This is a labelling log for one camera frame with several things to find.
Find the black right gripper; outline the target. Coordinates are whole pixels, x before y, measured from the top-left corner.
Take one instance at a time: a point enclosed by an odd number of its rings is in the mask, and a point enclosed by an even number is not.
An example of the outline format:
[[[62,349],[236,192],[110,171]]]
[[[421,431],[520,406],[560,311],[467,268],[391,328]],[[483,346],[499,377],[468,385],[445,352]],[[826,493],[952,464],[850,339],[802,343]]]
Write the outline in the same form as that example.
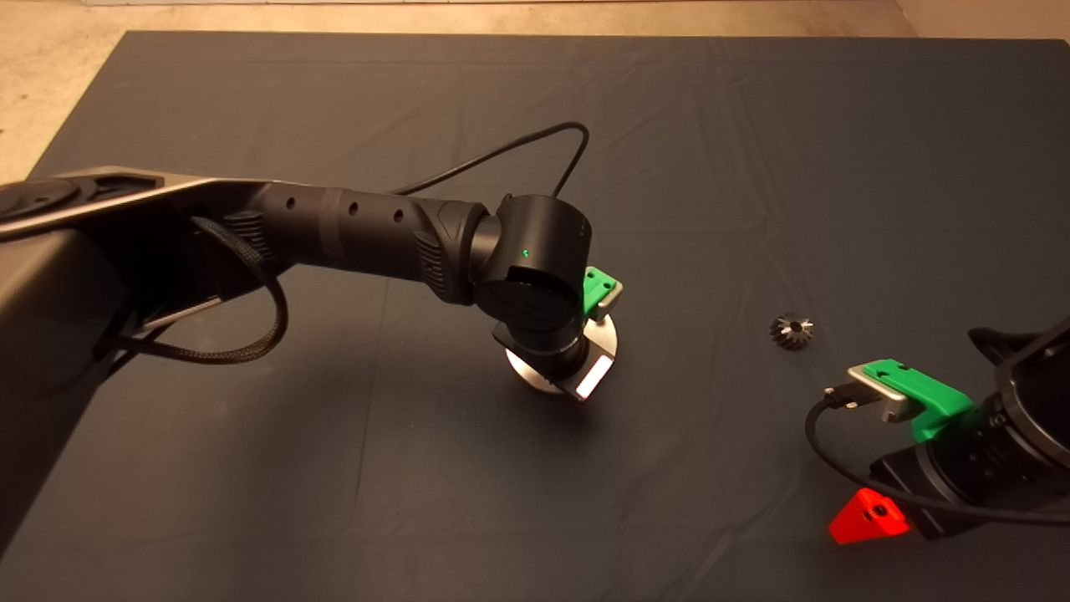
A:
[[[975,504],[941,470],[924,443],[878,457],[869,465],[869,476],[880,484],[895,487],[906,494],[963,506]],[[924,540],[941,540],[990,522],[990,519],[963,518],[914,504],[895,503],[875,489],[861,487],[841,507],[829,523],[828,531],[841,545],[902,536],[910,532],[910,526]]]

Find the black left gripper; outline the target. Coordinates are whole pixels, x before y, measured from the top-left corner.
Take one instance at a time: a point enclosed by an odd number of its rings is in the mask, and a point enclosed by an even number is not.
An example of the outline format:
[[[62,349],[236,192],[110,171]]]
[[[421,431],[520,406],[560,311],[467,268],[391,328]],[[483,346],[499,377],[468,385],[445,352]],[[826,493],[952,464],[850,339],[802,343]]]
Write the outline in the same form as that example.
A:
[[[586,401],[610,373],[615,362],[615,323],[586,323],[574,345],[551,355],[524,350],[505,324],[492,331],[513,373],[535,391]]]

